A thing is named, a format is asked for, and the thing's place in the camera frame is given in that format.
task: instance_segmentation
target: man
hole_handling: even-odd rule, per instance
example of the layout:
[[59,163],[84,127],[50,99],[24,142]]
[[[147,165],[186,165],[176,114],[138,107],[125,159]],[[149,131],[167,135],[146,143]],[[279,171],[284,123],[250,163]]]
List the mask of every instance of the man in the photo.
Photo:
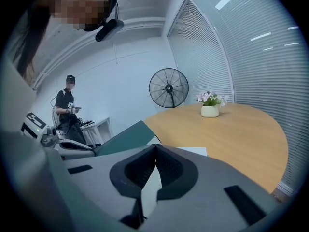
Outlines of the man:
[[59,91],[57,94],[55,112],[60,115],[60,123],[65,138],[77,141],[81,144],[86,144],[82,129],[78,124],[76,113],[81,108],[74,107],[74,97],[72,96],[72,89],[75,87],[75,77],[68,75],[66,79],[65,94]]

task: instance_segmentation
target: person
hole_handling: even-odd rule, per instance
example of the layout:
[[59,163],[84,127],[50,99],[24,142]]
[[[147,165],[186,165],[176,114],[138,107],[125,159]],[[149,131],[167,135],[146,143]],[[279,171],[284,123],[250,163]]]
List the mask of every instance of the person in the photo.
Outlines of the person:
[[6,55],[31,85],[35,78],[33,58],[45,35],[50,17],[77,29],[92,31],[110,15],[110,0],[36,0],[20,18],[6,46]]
[[78,123],[76,113],[79,112],[78,107],[73,107],[74,97],[72,95],[72,89],[75,87],[75,77],[68,75],[66,79],[66,88],[63,91],[59,91],[55,103],[55,112],[59,114],[61,123],[61,129],[64,133],[64,137],[77,141],[86,145],[86,140],[83,136],[82,129]]

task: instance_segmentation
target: black cap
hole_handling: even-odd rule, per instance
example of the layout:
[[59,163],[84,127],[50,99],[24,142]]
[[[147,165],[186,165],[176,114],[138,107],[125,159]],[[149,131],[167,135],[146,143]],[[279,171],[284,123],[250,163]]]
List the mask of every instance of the black cap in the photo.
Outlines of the black cap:
[[74,83],[75,84],[75,77],[72,76],[72,75],[68,75],[67,76],[67,79],[66,79],[66,82],[70,82],[70,83]]

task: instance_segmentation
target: window blinds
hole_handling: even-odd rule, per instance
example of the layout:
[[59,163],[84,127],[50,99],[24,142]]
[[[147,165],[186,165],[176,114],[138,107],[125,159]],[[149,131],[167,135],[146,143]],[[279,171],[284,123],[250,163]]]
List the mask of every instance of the window blinds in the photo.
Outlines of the window blinds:
[[[221,0],[192,1],[224,47],[235,102],[263,110],[284,130],[289,157],[282,183],[297,189],[309,163],[309,55],[300,29],[278,0],[231,0],[220,9]],[[171,45],[175,55],[183,53]]]
[[234,100],[228,62],[214,29],[190,0],[185,0],[169,33],[178,69],[189,83],[186,104],[196,103],[196,94],[211,89]]

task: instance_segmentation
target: black slot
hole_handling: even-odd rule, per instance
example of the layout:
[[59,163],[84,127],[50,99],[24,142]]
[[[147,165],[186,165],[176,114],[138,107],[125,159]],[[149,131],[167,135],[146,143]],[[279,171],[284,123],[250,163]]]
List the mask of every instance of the black slot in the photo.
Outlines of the black slot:
[[77,174],[86,170],[92,169],[91,166],[89,165],[83,165],[83,166],[79,166],[79,167],[75,167],[75,168],[68,168],[68,171],[70,174]]
[[263,212],[239,186],[227,187],[224,188],[224,191],[227,193],[249,226],[255,224],[266,216],[265,212]]

